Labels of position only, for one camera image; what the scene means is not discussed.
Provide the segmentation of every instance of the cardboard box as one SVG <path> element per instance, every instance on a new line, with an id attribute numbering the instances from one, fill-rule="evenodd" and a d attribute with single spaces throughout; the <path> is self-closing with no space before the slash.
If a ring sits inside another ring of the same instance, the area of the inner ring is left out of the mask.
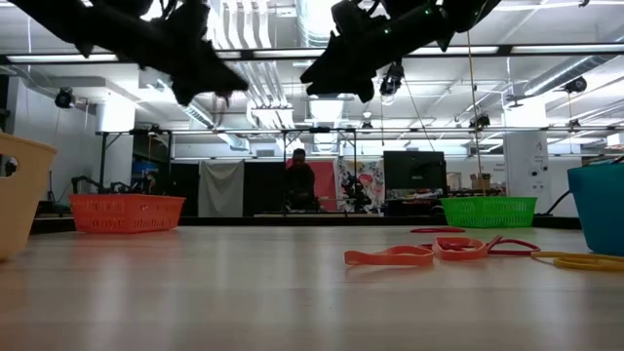
<path id="1" fill-rule="evenodd" d="M 491 189 L 491 174 L 470 175 L 472 180 L 472 188 L 474 190 L 490 190 Z"/>

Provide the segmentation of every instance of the plastic basket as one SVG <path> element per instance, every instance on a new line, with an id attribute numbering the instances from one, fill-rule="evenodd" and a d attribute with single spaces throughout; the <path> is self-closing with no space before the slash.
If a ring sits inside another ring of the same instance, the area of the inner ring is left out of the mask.
<path id="1" fill-rule="evenodd" d="M 14 174 L 0 176 L 0 260 L 4 260 L 26 246 L 57 151 L 51 146 L 0 132 L 0 154 L 18 161 Z"/>
<path id="2" fill-rule="evenodd" d="M 536 202 L 529 197 L 442 199 L 448 225 L 469 228 L 530 227 Z"/>
<path id="3" fill-rule="evenodd" d="M 567 179 L 587 246 L 598 254 L 624 255 L 624 164 L 568 170 Z"/>
<path id="4" fill-rule="evenodd" d="M 76 230 L 144 233 L 177 227 L 184 198 L 135 194 L 70 195 Z"/>

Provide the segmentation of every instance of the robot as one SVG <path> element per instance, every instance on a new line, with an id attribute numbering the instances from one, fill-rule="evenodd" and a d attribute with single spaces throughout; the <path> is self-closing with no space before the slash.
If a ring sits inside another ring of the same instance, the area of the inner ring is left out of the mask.
<path id="1" fill-rule="evenodd" d="M 368 11 L 361 2 L 342 0 L 331 7 L 339 35 L 331 34 L 327 49 L 301 75 L 301 83 L 311 83 L 308 95 L 355 94 L 368 102 L 374 96 L 371 79 L 389 63 L 381 94 L 394 94 L 404 78 L 402 57 L 434 41 L 445 52 L 454 34 L 474 27 L 500 0 L 375 0 Z M 371 18 L 380 3 L 390 19 Z"/>
<path id="2" fill-rule="evenodd" d="M 148 22 L 140 18 L 154 0 L 10 0 L 59 39 L 73 44 L 88 58 L 95 46 L 111 51 L 120 61 L 153 67 L 172 77 L 177 102 L 188 105 L 196 95 L 215 92 L 228 98 L 249 85 L 216 55 L 207 31 L 210 8 L 201 0 L 176 0 L 163 15 Z"/>

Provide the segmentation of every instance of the table surface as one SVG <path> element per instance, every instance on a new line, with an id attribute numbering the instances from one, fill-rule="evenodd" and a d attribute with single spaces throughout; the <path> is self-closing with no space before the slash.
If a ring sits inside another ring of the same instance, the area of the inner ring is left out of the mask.
<path id="1" fill-rule="evenodd" d="M 582 234 L 469 230 L 586 253 Z M 32 238 L 0 265 L 0 349 L 622 350 L 624 275 L 526 257 L 347 268 L 408 227 L 180 227 Z"/>

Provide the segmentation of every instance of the yellow rubber band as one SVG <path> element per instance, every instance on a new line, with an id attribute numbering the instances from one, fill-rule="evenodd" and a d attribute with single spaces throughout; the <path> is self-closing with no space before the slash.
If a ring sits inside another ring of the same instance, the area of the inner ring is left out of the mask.
<path id="1" fill-rule="evenodd" d="M 624 257 L 590 253 L 531 253 L 533 258 L 554 258 L 553 263 L 561 268 L 594 270 L 603 272 L 624 272 Z"/>

